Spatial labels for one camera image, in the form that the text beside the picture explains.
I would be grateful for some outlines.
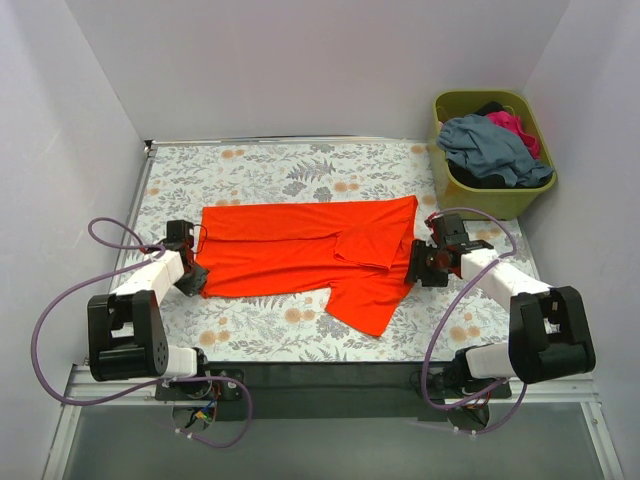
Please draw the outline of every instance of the orange t-shirt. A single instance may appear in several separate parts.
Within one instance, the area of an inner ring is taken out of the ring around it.
[[[416,197],[343,203],[205,207],[197,255],[203,297],[331,287],[326,310],[381,335],[409,293]]]

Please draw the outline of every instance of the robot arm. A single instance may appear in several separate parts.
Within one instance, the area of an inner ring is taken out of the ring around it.
[[[436,246],[413,242],[407,282],[446,286],[449,274],[471,281],[498,258],[487,242],[470,241],[459,215],[427,224]],[[531,384],[594,369],[595,352],[577,290],[554,288],[508,263],[498,263],[476,286],[509,312],[509,340],[458,351],[453,368],[462,384],[511,377]]]
[[[487,242],[469,240],[458,215],[428,224],[435,246],[413,242],[407,282],[442,287],[450,274],[471,281],[498,257]],[[89,301],[89,359],[97,381],[205,375],[207,359],[200,349],[168,345],[159,310],[172,286],[193,296],[206,282],[208,271],[194,258],[193,224],[167,222],[162,244],[162,257],[110,294]],[[575,289],[553,288],[507,263],[496,265],[476,285],[509,312],[509,341],[458,351],[451,368],[459,387],[511,377],[536,383],[593,370],[595,353]],[[128,323],[133,336],[112,334]]]
[[[89,363],[97,381],[192,377],[206,360],[199,349],[167,343],[159,309],[172,286],[193,296],[206,282],[209,272],[194,259],[193,224],[167,222],[167,237],[161,243],[167,250],[159,259],[110,294],[89,300]],[[112,334],[125,324],[132,324],[133,336]]]

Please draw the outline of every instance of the laundry basket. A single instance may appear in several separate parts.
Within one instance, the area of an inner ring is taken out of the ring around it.
[[[540,162],[553,167],[553,162],[538,129],[527,101],[520,95],[504,90],[452,90],[442,93],[433,102],[433,123],[429,131],[429,158],[440,208],[472,207],[485,211],[496,218],[509,220],[517,217],[541,193],[556,183],[556,173],[546,185],[538,188],[478,189],[458,182],[445,158],[445,152],[436,146],[440,134],[439,122],[455,117],[463,117],[477,111],[490,101],[496,101],[512,115],[522,118],[525,133],[534,135],[540,143]],[[482,217],[468,212],[460,212],[465,220]]]

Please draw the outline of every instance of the white wall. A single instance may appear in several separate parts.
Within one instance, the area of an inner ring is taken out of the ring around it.
[[[568,0],[67,0],[138,133],[424,138],[437,92],[521,89]]]
[[[86,223],[126,218],[143,145],[64,0],[0,0],[0,52],[0,478],[36,479],[60,407],[31,369],[31,331],[56,294],[113,268]],[[64,302],[43,330],[59,391],[86,351],[99,289]]]
[[[639,48],[637,2],[574,0],[525,89],[559,182],[524,228],[545,281],[583,294],[627,478],[640,478]]]

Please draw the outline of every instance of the table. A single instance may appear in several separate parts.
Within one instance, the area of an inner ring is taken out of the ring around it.
[[[265,203],[381,200],[415,195],[419,199],[416,236],[427,238],[424,219],[437,209],[426,145],[379,140],[251,142],[159,146],[136,215],[135,230],[158,241],[165,223],[201,220],[202,207]],[[531,253],[517,220],[506,222],[518,243],[512,258],[534,274]],[[489,222],[467,222],[473,239],[509,248],[504,234]],[[130,254],[126,263],[139,261]],[[176,289],[161,305],[169,343],[202,348],[219,361],[416,361],[435,325],[463,285],[416,285],[377,338],[362,334],[324,311],[329,289],[249,298],[187,298]],[[452,315],[434,352],[450,360],[471,345],[507,339],[508,315],[475,290]]]

